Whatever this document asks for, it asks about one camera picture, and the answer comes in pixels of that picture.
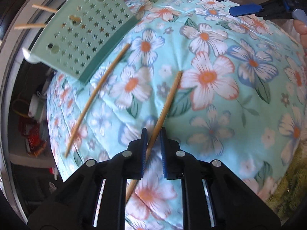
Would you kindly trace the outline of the person right hand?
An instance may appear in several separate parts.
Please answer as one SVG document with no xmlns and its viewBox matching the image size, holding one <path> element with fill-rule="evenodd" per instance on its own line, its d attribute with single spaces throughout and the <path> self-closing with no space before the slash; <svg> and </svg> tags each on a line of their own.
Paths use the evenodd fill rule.
<svg viewBox="0 0 307 230">
<path fill-rule="evenodd" d="M 304 22 L 294 19 L 293 25 L 298 34 L 307 34 L 307 26 Z"/>
</svg>

